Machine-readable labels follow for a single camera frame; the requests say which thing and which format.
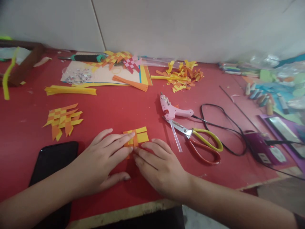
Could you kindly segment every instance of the finger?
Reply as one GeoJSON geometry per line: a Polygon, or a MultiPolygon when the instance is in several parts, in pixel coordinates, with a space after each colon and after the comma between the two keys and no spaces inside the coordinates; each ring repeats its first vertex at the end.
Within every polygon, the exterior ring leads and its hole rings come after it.
{"type": "Polygon", "coordinates": [[[109,168],[113,170],[121,161],[123,161],[131,152],[133,147],[123,147],[116,151],[109,159],[109,168]]]}
{"type": "Polygon", "coordinates": [[[173,154],[173,151],[169,147],[169,145],[166,142],[162,141],[161,139],[153,138],[152,142],[158,144],[159,146],[161,146],[166,152],[168,152],[170,154],[173,154]]]}
{"type": "Polygon", "coordinates": [[[110,134],[112,131],[113,131],[112,128],[103,130],[93,139],[90,145],[92,146],[98,144],[107,134],[110,134]]]}
{"type": "Polygon", "coordinates": [[[124,137],[119,138],[118,140],[111,143],[107,146],[109,155],[113,154],[114,152],[118,151],[126,142],[132,139],[135,136],[135,132],[125,135],[124,137]]]}
{"type": "Polygon", "coordinates": [[[104,182],[100,185],[99,191],[104,191],[104,190],[114,186],[115,184],[117,184],[120,181],[127,181],[130,179],[131,178],[130,178],[129,174],[126,172],[120,172],[120,173],[113,174],[113,175],[109,176],[106,180],[104,180],[104,182]]]}
{"type": "Polygon", "coordinates": [[[158,170],[156,170],[154,167],[144,161],[137,154],[134,154],[133,157],[142,176],[144,176],[144,178],[150,183],[150,185],[153,186],[153,180],[157,177],[158,170]]]}
{"type": "Polygon", "coordinates": [[[105,137],[99,144],[99,147],[105,148],[109,146],[111,143],[113,143],[115,140],[118,140],[119,138],[125,136],[127,134],[111,134],[107,137],[105,137]]]}
{"type": "Polygon", "coordinates": [[[155,155],[162,159],[167,159],[169,157],[169,153],[166,152],[161,146],[153,142],[145,142],[141,145],[143,148],[151,149],[155,155]]]}
{"type": "Polygon", "coordinates": [[[162,163],[164,162],[163,159],[153,155],[152,153],[147,152],[141,148],[135,147],[134,151],[146,161],[151,166],[155,167],[156,169],[160,168],[162,163]]]}

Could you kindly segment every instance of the pink glue gun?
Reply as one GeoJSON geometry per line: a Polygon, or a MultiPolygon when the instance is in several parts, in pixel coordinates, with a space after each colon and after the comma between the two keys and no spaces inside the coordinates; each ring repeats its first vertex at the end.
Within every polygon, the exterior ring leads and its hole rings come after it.
{"type": "Polygon", "coordinates": [[[191,117],[194,114],[193,110],[181,110],[174,107],[162,92],[160,96],[160,102],[163,112],[166,113],[166,115],[164,115],[166,120],[172,120],[176,115],[182,117],[191,117]]]}

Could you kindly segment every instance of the fingernail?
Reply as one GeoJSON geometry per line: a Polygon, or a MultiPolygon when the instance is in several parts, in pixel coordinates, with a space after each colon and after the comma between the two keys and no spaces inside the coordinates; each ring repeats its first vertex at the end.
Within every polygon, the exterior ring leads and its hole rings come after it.
{"type": "Polygon", "coordinates": [[[126,180],[130,180],[131,179],[131,177],[130,176],[126,176],[126,177],[124,177],[124,180],[126,181],[126,180]]]}

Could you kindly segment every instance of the red scissor handle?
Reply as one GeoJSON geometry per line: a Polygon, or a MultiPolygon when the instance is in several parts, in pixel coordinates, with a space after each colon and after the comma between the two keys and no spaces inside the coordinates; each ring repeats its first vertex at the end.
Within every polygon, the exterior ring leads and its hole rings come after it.
{"type": "Polygon", "coordinates": [[[189,139],[188,144],[192,148],[193,152],[196,153],[204,163],[206,163],[208,165],[216,165],[216,164],[220,163],[220,154],[217,151],[215,151],[214,149],[208,147],[207,145],[204,145],[204,144],[201,144],[201,143],[195,141],[194,139],[192,139],[192,137],[189,139]],[[211,154],[214,156],[214,161],[211,162],[211,161],[208,161],[208,160],[204,159],[198,153],[198,151],[197,151],[197,149],[195,148],[194,145],[199,146],[201,148],[204,148],[204,149],[207,149],[208,151],[210,151],[211,154]]]}

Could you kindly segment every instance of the wooden frame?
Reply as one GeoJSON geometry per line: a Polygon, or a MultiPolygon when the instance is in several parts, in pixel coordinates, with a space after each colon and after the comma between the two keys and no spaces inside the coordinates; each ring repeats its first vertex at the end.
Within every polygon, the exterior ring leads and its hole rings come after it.
{"type": "Polygon", "coordinates": [[[25,80],[27,72],[34,66],[34,64],[40,61],[45,49],[41,43],[15,40],[0,40],[1,48],[18,46],[32,51],[19,66],[16,66],[13,69],[12,74],[10,75],[8,80],[9,87],[17,87],[22,81],[25,80]]]}

